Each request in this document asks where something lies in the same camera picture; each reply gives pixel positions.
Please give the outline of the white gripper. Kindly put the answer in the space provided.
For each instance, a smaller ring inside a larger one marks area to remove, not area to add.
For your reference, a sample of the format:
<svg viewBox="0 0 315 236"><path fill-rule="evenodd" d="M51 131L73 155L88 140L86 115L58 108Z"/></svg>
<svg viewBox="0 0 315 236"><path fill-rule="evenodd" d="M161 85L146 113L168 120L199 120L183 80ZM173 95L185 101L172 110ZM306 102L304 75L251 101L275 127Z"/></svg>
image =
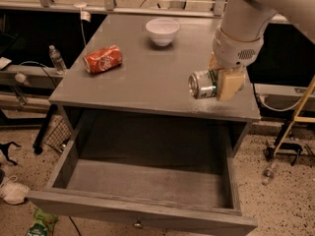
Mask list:
<svg viewBox="0 0 315 236"><path fill-rule="evenodd" d="M234 69L252 64L262 48L264 40L240 41L227 36L221 28L216 29L213 40L213 53L210 56L209 69ZM217 99L227 101L243 86L243 72L220 70L218 75L219 92Z"/></svg>

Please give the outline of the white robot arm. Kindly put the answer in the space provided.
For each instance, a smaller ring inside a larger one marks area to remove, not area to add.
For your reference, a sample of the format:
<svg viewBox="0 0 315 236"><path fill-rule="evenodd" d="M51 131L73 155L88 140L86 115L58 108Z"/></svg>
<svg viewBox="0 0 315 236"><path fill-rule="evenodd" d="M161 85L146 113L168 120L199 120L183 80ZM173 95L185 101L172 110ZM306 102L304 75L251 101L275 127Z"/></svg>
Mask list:
<svg viewBox="0 0 315 236"><path fill-rule="evenodd" d="M283 15L315 42L315 0L227 0L213 40L210 69L218 76L217 99L233 98L264 43L268 23Z"/></svg>

